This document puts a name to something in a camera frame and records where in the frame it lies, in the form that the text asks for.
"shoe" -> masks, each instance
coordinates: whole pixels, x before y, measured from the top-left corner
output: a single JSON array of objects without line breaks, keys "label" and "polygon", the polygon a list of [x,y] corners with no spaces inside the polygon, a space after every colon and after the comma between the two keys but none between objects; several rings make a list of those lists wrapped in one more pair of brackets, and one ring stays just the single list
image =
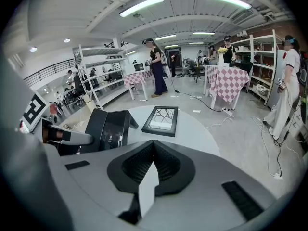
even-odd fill
[{"label": "shoe", "polygon": [[277,141],[279,139],[279,137],[273,135],[273,128],[272,127],[269,128],[269,134],[273,137],[273,139],[275,141]]}]

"brick wall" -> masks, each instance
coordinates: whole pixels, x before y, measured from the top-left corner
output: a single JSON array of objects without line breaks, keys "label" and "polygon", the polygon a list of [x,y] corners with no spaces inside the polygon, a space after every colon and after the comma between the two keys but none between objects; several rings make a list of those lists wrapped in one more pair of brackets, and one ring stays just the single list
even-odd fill
[{"label": "brick wall", "polygon": [[[275,33],[283,38],[286,35],[292,35],[294,38],[296,38],[299,42],[301,50],[308,52],[308,43],[307,40],[304,38],[304,35],[300,31],[298,25],[296,24],[296,21],[284,21],[284,22],[276,22],[265,26],[260,26],[257,28],[253,28],[250,30],[247,30],[248,36],[252,34],[254,37],[264,36],[272,34],[272,30],[275,29]],[[232,42],[236,42],[241,40],[240,37],[233,36],[231,37]],[[219,49],[220,46],[222,46],[223,41],[215,44],[215,49]]]}]

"white vase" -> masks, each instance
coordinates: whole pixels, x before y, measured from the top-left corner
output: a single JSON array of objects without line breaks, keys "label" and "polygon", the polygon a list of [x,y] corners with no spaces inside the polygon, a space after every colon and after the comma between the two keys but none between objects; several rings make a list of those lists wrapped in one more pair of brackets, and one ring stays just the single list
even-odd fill
[{"label": "white vase", "polygon": [[219,65],[224,63],[223,54],[222,53],[219,54],[218,63],[219,63]]}]

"shelving unit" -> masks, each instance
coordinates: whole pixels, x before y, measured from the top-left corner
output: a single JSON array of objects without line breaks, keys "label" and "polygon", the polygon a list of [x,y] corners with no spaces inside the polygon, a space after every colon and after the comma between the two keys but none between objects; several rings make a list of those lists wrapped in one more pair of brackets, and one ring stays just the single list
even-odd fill
[{"label": "shelving unit", "polygon": [[[91,94],[90,96],[94,95],[95,97],[95,103],[97,106],[99,106],[103,110],[103,105],[106,103],[110,102],[112,99],[116,98],[117,96],[121,95],[128,89],[125,88],[123,85],[122,87],[117,87],[115,90],[111,90],[108,92],[108,95],[103,96],[102,98],[98,98],[96,92],[100,91],[104,88],[107,88],[113,84],[119,83],[124,81],[123,73],[122,73],[122,68],[121,68],[121,63],[123,60],[126,58],[123,57],[122,52],[124,49],[118,49],[118,48],[106,48],[106,47],[99,47],[99,46],[93,46],[93,47],[86,47],[82,48],[81,45],[79,45],[79,50],[75,53],[75,57],[81,57],[81,63],[78,68],[78,73],[79,76],[83,76],[85,73],[87,76],[87,79],[82,81],[82,85],[84,90],[85,88],[85,83],[88,82],[91,88]],[[113,56],[116,57],[114,59],[103,59],[103,57],[107,58],[108,56]],[[96,75],[93,77],[90,77],[90,69],[93,67],[98,67],[98,66],[103,66],[106,64],[114,64],[114,63],[119,63],[119,69],[106,72],[100,75]],[[112,73],[118,73],[120,72],[122,75],[121,79],[118,79],[113,82],[109,82],[108,84],[102,84],[100,83],[97,88],[94,88],[92,85],[91,80],[97,79],[99,77],[107,76]]]},{"label": "shelving unit", "polygon": [[[256,91],[256,88],[252,88],[250,87],[250,82],[252,79],[255,79],[257,81],[260,81],[266,85],[269,86],[269,89],[272,89],[272,85],[274,82],[274,78],[275,78],[275,71],[276,71],[276,61],[277,61],[277,42],[280,41],[275,34],[275,30],[272,31],[273,33],[271,35],[266,35],[266,36],[260,36],[260,37],[253,37],[252,35],[249,35],[249,38],[244,39],[244,40],[240,40],[234,43],[231,43],[232,46],[234,47],[239,47],[239,46],[249,46],[250,50],[248,51],[237,51],[236,55],[246,55],[246,56],[250,56],[250,61],[253,63],[253,67],[251,68],[250,72],[249,72],[249,77],[250,77],[250,81],[247,83],[246,85],[246,91],[251,90],[253,92]],[[265,51],[263,50],[264,45],[272,45],[272,50],[271,51]],[[260,45],[261,50],[255,50],[254,46],[255,45]],[[254,57],[259,55],[260,56],[260,62],[261,64],[257,64],[254,63]],[[272,57],[274,59],[274,64],[273,66],[265,66],[263,65],[263,57]],[[259,76],[254,76],[253,74],[253,70],[254,68],[259,68]],[[271,75],[271,82],[269,83],[266,80],[263,80],[261,78],[262,76],[262,69],[267,69],[269,71],[272,71],[272,75]],[[269,99],[269,95],[270,95],[270,91],[268,93],[267,96],[262,96],[260,95],[257,91],[255,92],[258,96],[260,96],[262,99],[264,99],[264,105],[266,105],[268,99]]]}]

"ceiling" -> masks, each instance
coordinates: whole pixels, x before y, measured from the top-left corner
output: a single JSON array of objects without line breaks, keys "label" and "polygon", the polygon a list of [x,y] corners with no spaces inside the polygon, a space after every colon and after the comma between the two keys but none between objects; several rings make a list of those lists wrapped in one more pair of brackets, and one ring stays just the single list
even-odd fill
[{"label": "ceiling", "polygon": [[[20,53],[32,46],[65,38],[111,42],[119,37],[141,44],[146,38],[177,33],[176,38],[159,41],[187,45],[202,41],[213,43],[225,34],[236,33],[268,21],[292,19],[282,0],[242,0],[250,10],[217,0],[164,0],[138,11],[138,18],[119,13],[144,0],[24,0],[16,8],[2,36],[5,53]],[[215,32],[214,36],[193,35],[194,31]]]},{"label": "ceiling", "polygon": [[53,92],[54,89],[56,89],[57,87],[59,86],[64,86],[65,84],[67,84],[67,80],[68,80],[68,77],[69,75],[65,75],[65,76],[62,76],[58,79],[55,79],[53,80],[52,82],[49,82],[47,85],[45,86],[42,86],[41,88],[37,89],[37,92],[40,94],[40,95],[45,95],[46,94],[46,91],[44,89],[47,89],[47,91],[49,93]]}]

